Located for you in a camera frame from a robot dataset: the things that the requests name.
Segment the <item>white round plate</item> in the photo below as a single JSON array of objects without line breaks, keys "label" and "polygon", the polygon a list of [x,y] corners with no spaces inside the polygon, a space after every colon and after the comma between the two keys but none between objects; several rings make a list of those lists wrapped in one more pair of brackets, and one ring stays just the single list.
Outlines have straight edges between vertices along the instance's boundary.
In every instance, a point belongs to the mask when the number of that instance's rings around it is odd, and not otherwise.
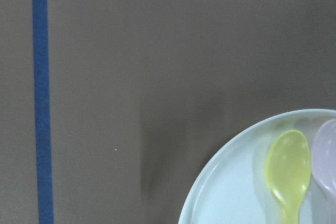
[{"label": "white round plate", "polygon": [[182,208],[179,223],[281,223],[268,190],[265,161],[273,142],[298,130],[312,143],[334,110],[305,109],[264,119],[229,140],[205,165]]}]

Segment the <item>yellow plastic spoon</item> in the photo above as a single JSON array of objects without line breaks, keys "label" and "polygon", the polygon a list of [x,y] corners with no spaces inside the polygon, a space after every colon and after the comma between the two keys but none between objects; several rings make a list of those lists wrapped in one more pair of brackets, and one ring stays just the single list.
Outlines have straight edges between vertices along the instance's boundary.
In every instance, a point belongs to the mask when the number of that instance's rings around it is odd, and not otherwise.
[{"label": "yellow plastic spoon", "polygon": [[298,130],[282,133],[269,149],[265,183],[281,211],[281,223],[298,223],[311,179],[310,148]]}]

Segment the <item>pink plastic spoon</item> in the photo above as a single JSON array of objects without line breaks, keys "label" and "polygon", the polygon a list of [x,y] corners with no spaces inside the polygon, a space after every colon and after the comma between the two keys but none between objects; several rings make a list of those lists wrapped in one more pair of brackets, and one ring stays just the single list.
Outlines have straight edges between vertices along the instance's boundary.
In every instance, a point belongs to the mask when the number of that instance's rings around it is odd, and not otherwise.
[{"label": "pink plastic spoon", "polygon": [[318,129],[311,149],[311,166],[315,181],[335,202],[335,119]]}]

